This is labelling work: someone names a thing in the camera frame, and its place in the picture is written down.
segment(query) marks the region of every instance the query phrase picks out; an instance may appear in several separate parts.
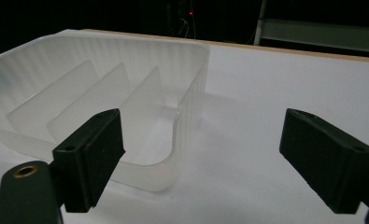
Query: translucent plastic tray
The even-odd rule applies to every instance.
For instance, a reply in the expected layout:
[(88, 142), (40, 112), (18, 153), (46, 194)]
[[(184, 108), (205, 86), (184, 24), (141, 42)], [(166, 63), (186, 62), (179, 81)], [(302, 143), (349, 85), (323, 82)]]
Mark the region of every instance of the translucent plastic tray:
[(208, 46), (63, 31), (0, 55), (0, 141), (52, 160), (92, 115), (119, 108), (126, 150), (112, 179), (169, 187), (199, 123)]

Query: white table surface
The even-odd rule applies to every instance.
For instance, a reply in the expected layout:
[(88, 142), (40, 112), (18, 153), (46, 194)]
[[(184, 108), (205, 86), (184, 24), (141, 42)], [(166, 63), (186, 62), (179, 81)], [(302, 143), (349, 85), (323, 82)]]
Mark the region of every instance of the white table surface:
[[(278, 152), (286, 108), (369, 145), (369, 63), (211, 46), (203, 120), (180, 179), (151, 193), (111, 182), (65, 223), (363, 223), (335, 215)], [(0, 144), (0, 177), (34, 158)]]

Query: dark background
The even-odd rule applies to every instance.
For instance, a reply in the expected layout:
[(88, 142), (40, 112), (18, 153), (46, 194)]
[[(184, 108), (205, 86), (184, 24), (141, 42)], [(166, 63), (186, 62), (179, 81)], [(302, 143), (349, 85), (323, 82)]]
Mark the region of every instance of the dark background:
[[(64, 29), (252, 44), (261, 3), (262, 0), (192, 0), (192, 4), (190, 0), (0, 1), (0, 53)], [(369, 26), (369, 0), (268, 0), (266, 15)], [(306, 49), (281, 43), (264, 45)]]

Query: mounting hole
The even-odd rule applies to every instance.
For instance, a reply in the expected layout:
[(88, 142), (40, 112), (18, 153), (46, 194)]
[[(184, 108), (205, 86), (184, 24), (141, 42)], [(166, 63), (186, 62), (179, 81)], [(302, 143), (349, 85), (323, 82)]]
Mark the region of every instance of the mounting hole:
[(66, 147), (64, 150), (66, 150), (66, 151), (72, 151), (72, 150), (74, 150), (74, 149), (76, 149), (76, 147), (75, 147), (75, 146), (68, 146), (68, 147)]
[(13, 174), (13, 176), (15, 178), (23, 178), (29, 175), (33, 175), (37, 171), (38, 171), (38, 167), (36, 165), (23, 166), (22, 168), (18, 169)]
[(353, 149), (355, 149), (355, 151), (358, 151), (358, 152), (364, 152), (365, 149), (362, 148), (362, 147), (354, 147)]

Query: wooden table edge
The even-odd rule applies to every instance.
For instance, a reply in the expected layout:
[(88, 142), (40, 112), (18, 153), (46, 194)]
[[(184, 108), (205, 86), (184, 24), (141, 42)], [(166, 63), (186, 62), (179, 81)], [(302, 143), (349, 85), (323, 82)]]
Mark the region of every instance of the wooden table edge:
[[(171, 36), (162, 36), (162, 35), (141, 35), (141, 34), (124, 33), (124, 32), (116, 32), (116, 31), (93, 30), (93, 29), (84, 29), (83, 31), (90, 31), (90, 32), (97, 32), (97, 33), (107, 33), (107, 34), (117, 34), (117, 35), (132, 35), (132, 36), (139, 36), (139, 37), (170, 39), (170, 40), (190, 40), (190, 41), (194, 40), (194, 39), (184, 39), (184, 38), (177, 38), (177, 37), (171, 37)], [(278, 48), (269, 48), (269, 47), (252, 46), (252, 45), (241, 45), (241, 44), (224, 43), (224, 42), (216, 42), (216, 41), (208, 41), (208, 40), (200, 40), (200, 39), (195, 39), (195, 41), (199, 41), (199, 42), (210, 44), (210, 45), (219, 45), (219, 46), (241, 48), (241, 49), (268, 50), (268, 51), (281, 52), (281, 53), (301, 54), (301, 55), (307, 55), (307, 56), (317, 56), (317, 57), (325, 57), (325, 58), (335, 58), (335, 59), (344, 59), (344, 60), (352, 60), (352, 61), (360, 61), (360, 62), (369, 62), (369, 58), (360, 57), (360, 56), (321, 53), (321, 52), (312, 52), (312, 51), (304, 51), (304, 50), (297, 50), (297, 49), (278, 49)]]

